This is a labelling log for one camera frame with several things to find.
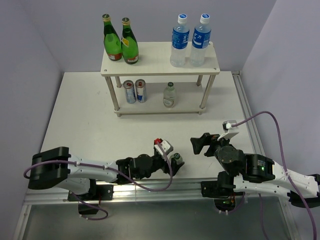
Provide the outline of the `green glass bottle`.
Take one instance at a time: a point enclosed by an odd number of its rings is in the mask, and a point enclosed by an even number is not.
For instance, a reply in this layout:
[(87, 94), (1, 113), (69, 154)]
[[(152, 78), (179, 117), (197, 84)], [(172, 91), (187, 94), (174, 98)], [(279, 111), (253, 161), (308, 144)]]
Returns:
[(128, 17), (122, 18), (121, 49), (124, 61), (133, 65), (139, 60), (139, 47)]
[(102, 15), (103, 20), (103, 44), (108, 58), (111, 61), (118, 61), (122, 58), (122, 47), (118, 34), (116, 33), (109, 14)]

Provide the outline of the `green glass bottle front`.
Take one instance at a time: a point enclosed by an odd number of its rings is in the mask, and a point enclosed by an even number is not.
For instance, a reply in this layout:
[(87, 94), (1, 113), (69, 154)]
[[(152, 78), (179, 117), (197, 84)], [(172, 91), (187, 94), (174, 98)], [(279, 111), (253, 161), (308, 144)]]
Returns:
[(103, 44), (108, 58), (111, 61), (118, 61), (122, 58), (122, 47), (118, 34), (116, 33), (109, 14), (102, 15), (103, 20)]

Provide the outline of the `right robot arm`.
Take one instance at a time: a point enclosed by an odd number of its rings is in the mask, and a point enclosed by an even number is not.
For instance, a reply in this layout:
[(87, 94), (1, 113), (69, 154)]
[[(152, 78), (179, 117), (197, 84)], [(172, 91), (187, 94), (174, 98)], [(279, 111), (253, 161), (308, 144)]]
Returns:
[(319, 207), (319, 174), (303, 175), (285, 170), (266, 156), (244, 153), (218, 134), (206, 132), (199, 138), (192, 137), (190, 141), (195, 155), (207, 146), (204, 156), (214, 157), (223, 168), (216, 180), (201, 182), (203, 197), (267, 194), (285, 197), (298, 208)]

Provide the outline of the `clear glass bottle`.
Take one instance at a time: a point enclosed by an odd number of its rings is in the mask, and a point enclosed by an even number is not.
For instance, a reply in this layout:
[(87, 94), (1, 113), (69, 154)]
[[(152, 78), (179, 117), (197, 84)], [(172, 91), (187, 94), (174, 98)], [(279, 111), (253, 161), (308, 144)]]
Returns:
[(173, 108), (176, 103), (177, 92), (173, 82), (168, 82), (163, 91), (163, 104), (167, 108)]
[(174, 153), (170, 156), (170, 160), (171, 159), (176, 159), (177, 161), (178, 160), (183, 160), (182, 156), (179, 154), (179, 153)]

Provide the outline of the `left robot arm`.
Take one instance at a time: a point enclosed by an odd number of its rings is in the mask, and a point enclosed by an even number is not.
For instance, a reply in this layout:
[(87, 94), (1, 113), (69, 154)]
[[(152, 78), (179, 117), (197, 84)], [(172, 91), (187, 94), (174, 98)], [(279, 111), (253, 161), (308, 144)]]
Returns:
[(91, 200), (98, 193), (97, 181), (124, 185), (150, 178), (158, 170), (170, 177), (175, 176), (185, 163), (181, 156), (166, 159), (165, 155), (172, 151), (172, 146), (154, 146), (152, 156), (141, 154), (98, 163), (75, 156), (68, 147), (60, 146), (35, 154), (31, 167), (23, 176), (29, 180), (28, 188), (31, 190), (61, 188)]

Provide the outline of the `Pocari Sweat bottle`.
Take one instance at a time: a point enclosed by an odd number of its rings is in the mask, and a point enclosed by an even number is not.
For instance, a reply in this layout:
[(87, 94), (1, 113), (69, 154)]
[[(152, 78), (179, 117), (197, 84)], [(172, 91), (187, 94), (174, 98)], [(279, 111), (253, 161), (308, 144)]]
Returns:
[(189, 34), (188, 16), (181, 13), (178, 15), (176, 25), (172, 28), (170, 63), (174, 67), (182, 67), (186, 62)]
[(192, 47), (190, 53), (190, 64), (200, 67), (205, 62), (206, 49), (210, 42), (212, 28), (210, 26), (210, 15), (203, 13), (199, 24), (194, 27), (192, 35)]

